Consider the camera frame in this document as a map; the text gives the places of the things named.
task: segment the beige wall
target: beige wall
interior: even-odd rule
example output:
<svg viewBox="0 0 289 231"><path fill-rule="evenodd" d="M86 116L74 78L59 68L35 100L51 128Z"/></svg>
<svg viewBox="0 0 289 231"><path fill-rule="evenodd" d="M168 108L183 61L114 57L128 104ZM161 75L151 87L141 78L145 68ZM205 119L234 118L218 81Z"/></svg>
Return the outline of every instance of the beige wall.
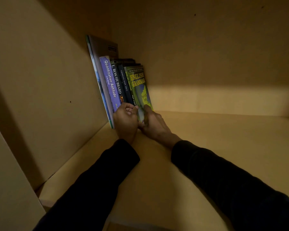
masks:
<svg viewBox="0 0 289 231"><path fill-rule="evenodd" d="M0 133L0 231L31 231L45 214Z"/></svg>
<svg viewBox="0 0 289 231"><path fill-rule="evenodd" d="M0 0L0 131L35 189L106 122L85 35L107 0Z"/></svg>
<svg viewBox="0 0 289 231"><path fill-rule="evenodd" d="M289 0L111 3L156 110L289 116Z"/></svg>

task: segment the black book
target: black book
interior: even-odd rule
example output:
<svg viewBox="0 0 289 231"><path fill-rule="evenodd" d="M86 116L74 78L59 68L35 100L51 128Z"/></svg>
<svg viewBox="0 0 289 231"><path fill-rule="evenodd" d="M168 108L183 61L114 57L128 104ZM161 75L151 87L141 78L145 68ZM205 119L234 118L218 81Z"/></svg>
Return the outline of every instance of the black book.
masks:
<svg viewBox="0 0 289 231"><path fill-rule="evenodd" d="M131 96L131 91L130 91L128 83L127 83L124 67L125 66L139 66L139 65L140 64L136 64L136 63L123 63L123 64L119 63L118 64L119 74L120 74L120 77L121 77L121 80L123 83L123 88L124 88L124 91L126 94L127 102L130 104L133 104L133 105L135 105L135 102L133 101L132 96Z"/></svg>
<svg viewBox="0 0 289 231"><path fill-rule="evenodd" d="M111 68L112 68L112 72L113 72L113 77L115 79L116 82L116 86L118 88L118 93L119 93L119 97L120 97L120 102L127 102L127 95L126 95L126 91L124 89L123 86L123 82L121 79L121 76L119 74L119 69L118 69L118 65L124 62L128 62L128 63L135 63L135 60L128 58L128 59L113 59L110 64L111 64Z"/></svg>

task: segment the shelf board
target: shelf board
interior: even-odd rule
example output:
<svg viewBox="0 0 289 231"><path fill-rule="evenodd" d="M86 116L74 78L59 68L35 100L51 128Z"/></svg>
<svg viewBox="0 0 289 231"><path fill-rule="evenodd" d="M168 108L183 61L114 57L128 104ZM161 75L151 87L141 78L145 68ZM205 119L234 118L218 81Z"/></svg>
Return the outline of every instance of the shelf board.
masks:
<svg viewBox="0 0 289 231"><path fill-rule="evenodd" d="M214 151L289 196L289 118L160 114L182 139ZM41 203L51 207L116 139L115 130L106 124L44 184ZM133 147L141 160L119 187L111 222L172 230L227 230L227 219L170 162L169 150L140 132Z"/></svg>

